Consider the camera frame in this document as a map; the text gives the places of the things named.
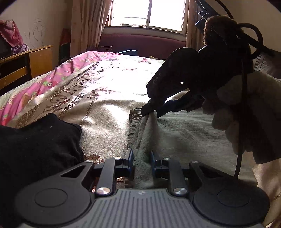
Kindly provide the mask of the beige gloved right hand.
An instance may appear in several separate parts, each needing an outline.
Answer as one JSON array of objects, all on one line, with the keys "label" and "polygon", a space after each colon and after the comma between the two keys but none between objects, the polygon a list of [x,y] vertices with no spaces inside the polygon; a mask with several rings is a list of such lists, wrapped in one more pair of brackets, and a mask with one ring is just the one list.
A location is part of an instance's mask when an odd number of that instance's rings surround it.
[{"label": "beige gloved right hand", "polygon": [[247,95],[241,95],[241,76],[233,77],[202,104],[213,115],[212,127],[224,131],[235,154],[239,137],[257,164],[280,158],[280,79],[257,71],[247,76]]}]

